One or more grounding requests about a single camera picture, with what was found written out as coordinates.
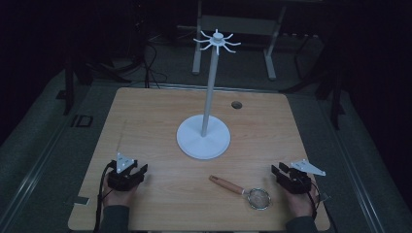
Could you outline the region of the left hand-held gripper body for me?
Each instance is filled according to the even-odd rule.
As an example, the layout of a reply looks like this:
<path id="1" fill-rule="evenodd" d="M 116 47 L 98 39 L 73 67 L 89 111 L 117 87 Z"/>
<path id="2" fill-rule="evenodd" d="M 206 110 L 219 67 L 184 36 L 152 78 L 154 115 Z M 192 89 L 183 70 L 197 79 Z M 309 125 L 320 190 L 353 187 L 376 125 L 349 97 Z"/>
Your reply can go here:
<path id="1" fill-rule="evenodd" d="M 135 169 L 132 167 L 133 160 L 136 159 L 117 153 L 117 158 L 109 164 L 112 171 L 109 173 L 108 186 L 111 189 L 128 191 L 144 180 L 145 174 L 140 175 L 139 171 L 132 173 Z"/>

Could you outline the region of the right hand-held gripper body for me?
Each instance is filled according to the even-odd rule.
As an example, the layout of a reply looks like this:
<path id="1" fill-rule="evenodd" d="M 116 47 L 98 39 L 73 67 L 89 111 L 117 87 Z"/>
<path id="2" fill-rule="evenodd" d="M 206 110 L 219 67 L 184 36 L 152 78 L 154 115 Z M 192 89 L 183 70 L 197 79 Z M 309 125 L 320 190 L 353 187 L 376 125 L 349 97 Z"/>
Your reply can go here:
<path id="1" fill-rule="evenodd" d="M 311 190 L 312 180 L 309 174 L 325 176 L 326 172 L 311 164 L 308 160 L 302 159 L 292 162 L 288 172 L 283 172 L 280 168 L 280 175 L 277 183 L 291 194 L 304 194 Z"/>

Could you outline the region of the person's left hand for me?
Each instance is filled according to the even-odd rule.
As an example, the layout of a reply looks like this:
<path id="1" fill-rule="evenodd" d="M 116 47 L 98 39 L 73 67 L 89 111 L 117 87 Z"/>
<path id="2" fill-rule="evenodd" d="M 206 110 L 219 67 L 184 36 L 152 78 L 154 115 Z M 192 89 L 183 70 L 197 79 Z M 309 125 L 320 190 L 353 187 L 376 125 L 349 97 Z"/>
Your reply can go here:
<path id="1" fill-rule="evenodd" d="M 105 186 L 103 189 L 103 205 L 109 206 L 125 206 L 130 207 L 137 187 L 133 187 L 128 191 L 118 191 Z"/>

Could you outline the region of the person's right hand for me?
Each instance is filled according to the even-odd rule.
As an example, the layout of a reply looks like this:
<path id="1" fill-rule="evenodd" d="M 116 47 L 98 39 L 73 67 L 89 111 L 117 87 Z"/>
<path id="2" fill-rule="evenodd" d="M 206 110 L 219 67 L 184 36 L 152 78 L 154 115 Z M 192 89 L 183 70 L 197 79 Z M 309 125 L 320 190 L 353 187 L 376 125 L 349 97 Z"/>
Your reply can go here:
<path id="1" fill-rule="evenodd" d="M 284 191 L 288 200 L 288 206 L 293 217 L 312 216 L 316 210 L 317 190 L 311 186 L 306 194 L 291 194 Z"/>

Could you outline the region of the white hook rack stand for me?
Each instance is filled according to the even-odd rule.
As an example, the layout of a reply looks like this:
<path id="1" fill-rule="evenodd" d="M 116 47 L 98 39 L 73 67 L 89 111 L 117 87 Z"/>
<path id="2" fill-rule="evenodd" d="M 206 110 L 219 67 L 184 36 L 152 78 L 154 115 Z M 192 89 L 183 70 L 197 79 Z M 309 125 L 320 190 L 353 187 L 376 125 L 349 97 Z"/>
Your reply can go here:
<path id="1" fill-rule="evenodd" d="M 205 44 L 201 50 L 211 50 L 208 85 L 204 112 L 202 115 L 190 116 L 178 127 L 176 140 L 179 148 L 189 157 L 208 160 L 221 156 L 229 147 L 231 135 L 227 125 L 211 114 L 215 80 L 221 49 L 234 53 L 229 46 L 237 47 L 240 43 L 230 43 L 232 34 L 225 36 L 219 29 L 212 35 L 201 31 L 203 40 L 195 39 L 197 44 Z"/>

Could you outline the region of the black metal stand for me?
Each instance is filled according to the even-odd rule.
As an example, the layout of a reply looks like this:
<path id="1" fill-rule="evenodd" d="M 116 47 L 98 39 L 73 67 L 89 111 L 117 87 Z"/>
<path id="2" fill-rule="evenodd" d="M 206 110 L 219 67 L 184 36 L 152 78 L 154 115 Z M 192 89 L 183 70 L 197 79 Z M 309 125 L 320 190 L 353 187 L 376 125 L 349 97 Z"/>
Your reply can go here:
<path id="1" fill-rule="evenodd" d="M 79 49 L 70 49 L 64 62 L 65 88 L 60 90 L 56 96 L 57 99 L 65 101 L 65 109 L 63 112 L 65 116 L 69 115 L 74 106 L 74 76 L 77 76 L 81 83 L 91 84 L 93 78 L 91 75 L 86 74 L 89 70 L 95 71 L 103 78 L 113 80 L 118 83 L 128 83 L 128 80 L 122 78 L 114 70 L 107 68 L 90 55 Z"/>
<path id="2" fill-rule="evenodd" d="M 314 66 L 303 76 L 300 83 L 280 90 L 280 93 L 295 93 L 300 89 L 317 83 L 315 91 L 317 100 L 326 100 L 331 96 L 330 122 L 332 126 L 339 129 L 339 116 L 344 113 L 340 104 L 345 63 L 339 38 L 332 33 L 323 40 L 324 47 Z"/>

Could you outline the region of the white metal desk frame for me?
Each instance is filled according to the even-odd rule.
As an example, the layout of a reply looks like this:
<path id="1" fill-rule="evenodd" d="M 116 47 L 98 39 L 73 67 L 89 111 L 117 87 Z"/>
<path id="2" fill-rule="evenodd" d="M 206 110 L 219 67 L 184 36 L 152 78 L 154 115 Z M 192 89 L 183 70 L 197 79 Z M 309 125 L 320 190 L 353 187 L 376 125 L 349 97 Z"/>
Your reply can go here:
<path id="1" fill-rule="evenodd" d="M 280 35 L 281 25 L 286 14 L 287 7 L 283 5 L 277 13 L 276 19 L 230 17 L 205 15 L 203 5 L 206 0 L 197 0 L 197 19 L 195 33 L 195 49 L 192 62 L 192 73 L 198 75 L 201 68 L 202 52 L 215 46 L 217 54 L 220 49 L 232 52 L 230 47 L 240 46 L 240 43 L 230 42 L 235 34 L 267 36 L 270 42 L 263 49 L 268 79 L 274 81 L 277 75 L 274 68 L 273 51 Z"/>

